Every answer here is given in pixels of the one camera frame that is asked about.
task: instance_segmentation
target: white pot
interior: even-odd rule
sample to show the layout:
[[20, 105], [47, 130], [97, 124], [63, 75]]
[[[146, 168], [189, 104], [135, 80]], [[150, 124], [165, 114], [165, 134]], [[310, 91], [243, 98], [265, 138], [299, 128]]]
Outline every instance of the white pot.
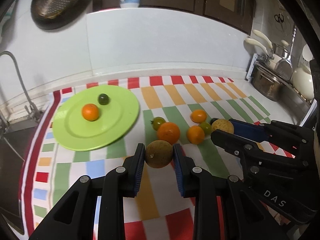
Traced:
[[313, 83], [310, 69], [303, 63], [292, 74], [294, 88], [306, 99], [314, 98]]

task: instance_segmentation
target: green plate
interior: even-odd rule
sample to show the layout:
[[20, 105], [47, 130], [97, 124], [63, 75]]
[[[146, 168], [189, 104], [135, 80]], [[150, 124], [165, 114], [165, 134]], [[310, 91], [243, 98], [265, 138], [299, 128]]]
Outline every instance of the green plate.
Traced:
[[[102, 106], [98, 96], [106, 94], [109, 104]], [[99, 108], [99, 119], [93, 122], [82, 117], [86, 104]], [[108, 145], [123, 136], [139, 114], [139, 102], [130, 91], [118, 86], [102, 85], [81, 91], [69, 98], [53, 119], [53, 136], [63, 147], [74, 151], [90, 151]]]

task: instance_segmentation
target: silver bolt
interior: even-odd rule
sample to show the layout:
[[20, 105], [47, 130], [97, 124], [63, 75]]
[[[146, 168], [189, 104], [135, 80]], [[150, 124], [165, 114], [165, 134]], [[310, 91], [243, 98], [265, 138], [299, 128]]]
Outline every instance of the silver bolt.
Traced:
[[244, 147], [245, 147], [247, 150], [251, 150], [251, 149], [252, 149], [252, 145], [251, 145], [251, 144], [246, 144]]
[[259, 167], [257, 167], [257, 166], [252, 166], [252, 167], [250, 168], [250, 171], [251, 171], [252, 173], [256, 174], [256, 173], [259, 172]]
[[237, 182], [239, 180], [239, 178], [236, 175], [231, 175], [231, 176], [229, 176], [229, 180], [232, 182]]
[[120, 166], [120, 167], [116, 168], [116, 172], [118, 172], [118, 173], [124, 173], [124, 172], [125, 172], [125, 167]]
[[194, 173], [200, 173], [200, 172], [202, 172], [202, 169], [200, 167], [193, 167], [192, 171]]
[[80, 178], [80, 182], [81, 182], [81, 183], [86, 183], [88, 180], [89, 180], [89, 177], [88, 177], [88, 176], [82, 176], [82, 177]]

